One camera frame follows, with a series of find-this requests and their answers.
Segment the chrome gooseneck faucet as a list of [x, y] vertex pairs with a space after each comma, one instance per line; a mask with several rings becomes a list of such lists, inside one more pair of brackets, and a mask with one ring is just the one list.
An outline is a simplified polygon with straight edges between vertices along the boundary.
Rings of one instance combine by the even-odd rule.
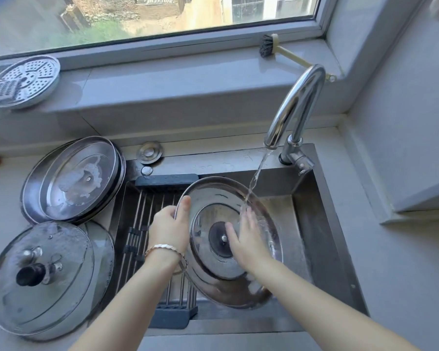
[[303, 176], [314, 168], [312, 160], [301, 149], [305, 124], [312, 114], [316, 101], [326, 80], [326, 71], [321, 64], [312, 65], [304, 71], [290, 89], [279, 107], [264, 138], [264, 147], [275, 150], [287, 130], [292, 133], [286, 138], [279, 160], [283, 165], [296, 166]]

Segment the stream of tap water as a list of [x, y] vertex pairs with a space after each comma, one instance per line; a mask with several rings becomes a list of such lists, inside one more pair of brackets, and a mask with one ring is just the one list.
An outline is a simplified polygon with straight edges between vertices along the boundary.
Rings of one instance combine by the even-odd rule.
[[272, 149], [267, 149], [265, 151], [265, 153], [264, 153], [264, 155], [263, 155], [263, 157], [258, 165], [258, 169], [255, 171], [255, 173], [254, 173], [254, 175], [249, 183], [249, 188], [248, 188], [247, 194], [246, 194], [245, 199], [243, 200], [242, 205], [240, 207], [240, 212], [245, 211], [246, 207], [249, 205], [249, 199], [253, 193], [254, 188], [257, 185], [261, 170], [263, 169], [263, 166], [264, 166], [266, 160], [269, 158], [269, 156], [272, 154], [273, 151], [274, 150], [272, 150]]

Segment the steel rimmed glass pot lid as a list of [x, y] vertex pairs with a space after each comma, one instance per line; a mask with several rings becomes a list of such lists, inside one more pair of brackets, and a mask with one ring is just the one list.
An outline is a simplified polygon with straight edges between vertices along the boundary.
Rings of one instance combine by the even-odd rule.
[[243, 184], [211, 176], [191, 184], [182, 196], [190, 196], [190, 242], [181, 267], [189, 282], [212, 302], [234, 309], [255, 309], [266, 304], [271, 293], [234, 259], [225, 223], [240, 232], [240, 213], [249, 206], [255, 212], [262, 239], [270, 255], [283, 261], [281, 241], [269, 212]]

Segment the stainless steel sink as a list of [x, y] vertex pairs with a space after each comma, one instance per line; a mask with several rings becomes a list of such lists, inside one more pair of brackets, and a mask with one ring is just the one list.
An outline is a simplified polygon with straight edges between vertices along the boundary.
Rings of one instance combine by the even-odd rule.
[[[297, 168], [282, 165], [278, 154], [271, 154], [253, 193], [276, 225], [284, 265], [369, 315], [315, 146], [302, 148], [314, 163], [312, 171], [299, 175]], [[150, 176], [196, 174], [199, 179], [220, 176], [248, 186], [265, 151], [245, 149], [167, 157], [154, 166]], [[137, 160], [129, 160], [125, 182], [142, 176], [141, 168]], [[148, 336], [303, 331], [273, 296], [259, 308], [234, 309], [212, 302], [196, 291], [199, 310], [186, 329], [149, 328]]]

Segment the upturned stainless steel lid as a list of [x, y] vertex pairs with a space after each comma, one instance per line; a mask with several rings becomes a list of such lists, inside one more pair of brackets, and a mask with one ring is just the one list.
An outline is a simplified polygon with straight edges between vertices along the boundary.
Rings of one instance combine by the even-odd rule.
[[118, 193], [126, 169], [124, 154], [106, 138], [67, 142], [31, 169], [20, 192], [21, 213], [32, 225], [52, 220], [86, 223]]

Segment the flat steel grater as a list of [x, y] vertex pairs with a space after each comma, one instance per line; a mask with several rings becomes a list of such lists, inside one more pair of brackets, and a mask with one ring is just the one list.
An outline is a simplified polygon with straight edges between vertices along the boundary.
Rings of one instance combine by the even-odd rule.
[[13, 107], [23, 102], [24, 99], [20, 97], [20, 91], [22, 84], [27, 79], [27, 77], [24, 77], [0, 81], [0, 107]]

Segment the cream handled dish brush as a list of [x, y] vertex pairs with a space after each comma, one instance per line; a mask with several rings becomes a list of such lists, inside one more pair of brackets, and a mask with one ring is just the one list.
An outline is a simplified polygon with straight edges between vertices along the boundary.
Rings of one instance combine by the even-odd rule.
[[259, 42], [259, 55], [263, 59], [274, 57], [276, 54], [281, 55], [303, 68], [310, 68], [319, 63], [311, 63], [306, 59], [298, 56], [292, 51], [283, 47], [280, 43], [278, 34], [264, 34], [260, 37]]

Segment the plain glass pot lid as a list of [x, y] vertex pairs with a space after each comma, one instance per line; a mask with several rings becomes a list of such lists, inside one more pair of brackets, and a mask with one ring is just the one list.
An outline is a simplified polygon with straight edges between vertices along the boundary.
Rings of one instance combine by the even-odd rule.
[[94, 249], [94, 269], [88, 290], [74, 309], [61, 323], [40, 334], [27, 336], [33, 342], [49, 342], [66, 336], [95, 316], [109, 286], [115, 260], [114, 241], [99, 223], [90, 220], [79, 225], [88, 234]]

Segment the roll-up sink drying rack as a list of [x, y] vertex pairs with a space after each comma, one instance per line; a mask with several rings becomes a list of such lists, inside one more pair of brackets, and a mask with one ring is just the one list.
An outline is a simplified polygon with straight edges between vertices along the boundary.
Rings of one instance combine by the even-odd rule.
[[[148, 230], [156, 212], [177, 205], [188, 186], [199, 179], [196, 174], [140, 176], [123, 184], [115, 198], [110, 233], [115, 238], [113, 275], [105, 296], [111, 300], [145, 261]], [[180, 331], [198, 313], [197, 291], [181, 261], [161, 295], [149, 327]]]

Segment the person's right hand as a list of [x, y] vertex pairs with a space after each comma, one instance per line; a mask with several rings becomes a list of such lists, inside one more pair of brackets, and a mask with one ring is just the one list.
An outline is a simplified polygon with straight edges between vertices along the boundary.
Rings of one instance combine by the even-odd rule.
[[256, 280], [260, 280], [273, 258], [258, 223], [257, 216], [250, 206], [240, 213], [239, 233], [241, 254], [233, 254], [234, 259]]

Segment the person's left hand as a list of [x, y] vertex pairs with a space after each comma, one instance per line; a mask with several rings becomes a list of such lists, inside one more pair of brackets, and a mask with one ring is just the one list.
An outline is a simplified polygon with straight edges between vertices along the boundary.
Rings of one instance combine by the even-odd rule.
[[177, 206], [166, 206], [154, 215], [149, 229], [148, 249], [174, 249], [184, 256], [190, 241], [190, 233], [182, 234], [176, 228], [175, 215]]

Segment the round steel sink hole cover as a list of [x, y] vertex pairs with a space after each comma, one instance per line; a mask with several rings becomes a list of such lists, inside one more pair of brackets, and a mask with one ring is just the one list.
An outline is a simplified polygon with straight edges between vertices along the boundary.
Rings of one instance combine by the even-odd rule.
[[143, 165], [151, 166], [163, 157], [163, 147], [158, 141], [147, 141], [141, 144], [137, 153], [136, 160]]

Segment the person's right forearm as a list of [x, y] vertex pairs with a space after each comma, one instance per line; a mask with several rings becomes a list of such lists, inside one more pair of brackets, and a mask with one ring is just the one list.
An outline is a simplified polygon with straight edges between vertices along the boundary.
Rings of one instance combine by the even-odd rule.
[[272, 292], [322, 351], [421, 351], [277, 260], [254, 259], [244, 267]]

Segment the glass lid with black knob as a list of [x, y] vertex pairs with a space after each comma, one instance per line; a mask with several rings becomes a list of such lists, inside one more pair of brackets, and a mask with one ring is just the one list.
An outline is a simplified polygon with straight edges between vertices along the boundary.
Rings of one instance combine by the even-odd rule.
[[47, 331], [87, 293], [94, 248], [81, 228], [49, 221], [23, 230], [0, 253], [0, 328], [18, 336]]

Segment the grey window frame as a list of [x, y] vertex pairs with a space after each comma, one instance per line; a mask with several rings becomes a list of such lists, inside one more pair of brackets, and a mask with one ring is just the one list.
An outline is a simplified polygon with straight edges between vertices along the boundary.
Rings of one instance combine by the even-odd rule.
[[281, 42], [320, 39], [326, 35], [337, 3], [319, 0], [311, 18], [267, 20], [4, 56], [0, 57], [0, 70], [34, 55], [57, 58], [61, 70], [77, 70], [257, 47], [263, 35], [277, 34]]

